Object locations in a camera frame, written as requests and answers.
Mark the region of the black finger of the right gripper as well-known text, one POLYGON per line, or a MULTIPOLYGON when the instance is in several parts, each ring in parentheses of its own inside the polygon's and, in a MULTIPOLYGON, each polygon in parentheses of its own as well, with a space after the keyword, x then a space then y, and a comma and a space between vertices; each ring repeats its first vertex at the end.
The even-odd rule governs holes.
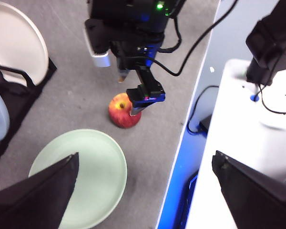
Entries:
POLYGON ((162 86, 160 86, 160 89, 156 89, 155 92, 152 92, 143 84, 138 85, 137 88, 127 89, 126 94, 132 103, 130 109, 131 116, 138 115, 141 111, 154 103, 164 102, 166 96, 162 86))
POLYGON ((118 82, 122 83, 122 82, 125 81, 125 79, 128 76, 130 70, 124 68, 122 60, 120 58, 117 58, 116 62, 117 62, 117 70, 118 70, 118 76, 119 76, 118 82))

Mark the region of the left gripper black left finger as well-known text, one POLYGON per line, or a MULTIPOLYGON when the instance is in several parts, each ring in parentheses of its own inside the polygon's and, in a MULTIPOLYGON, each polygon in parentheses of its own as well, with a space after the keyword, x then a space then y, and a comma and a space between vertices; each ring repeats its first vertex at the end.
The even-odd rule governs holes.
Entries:
POLYGON ((79 171, 75 153, 0 191, 0 229, 57 229, 79 171))

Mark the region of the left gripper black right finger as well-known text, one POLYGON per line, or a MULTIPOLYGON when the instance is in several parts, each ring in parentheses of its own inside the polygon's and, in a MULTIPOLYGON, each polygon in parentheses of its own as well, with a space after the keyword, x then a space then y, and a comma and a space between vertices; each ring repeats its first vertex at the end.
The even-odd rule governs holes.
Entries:
POLYGON ((286 183, 216 151, 212 169, 239 229, 286 229, 286 183))

